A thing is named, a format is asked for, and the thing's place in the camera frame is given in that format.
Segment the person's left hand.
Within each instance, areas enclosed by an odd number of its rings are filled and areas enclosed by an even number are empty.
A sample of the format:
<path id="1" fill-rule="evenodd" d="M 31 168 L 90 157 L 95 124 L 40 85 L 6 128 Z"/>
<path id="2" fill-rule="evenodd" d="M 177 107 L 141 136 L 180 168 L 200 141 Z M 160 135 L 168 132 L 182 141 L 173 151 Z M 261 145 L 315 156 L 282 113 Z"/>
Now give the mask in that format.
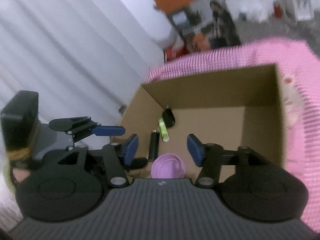
<path id="1" fill-rule="evenodd" d="M 27 176 L 29 176 L 30 172 L 27 170 L 23 170 L 20 168 L 15 168 L 10 165 L 9 162 L 7 162 L 3 166 L 2 171 L 5 185 L 7 186 L 8 190 L 15 194 L 16 193 L 16 187 L 17 185 L 23 181 Z"/>

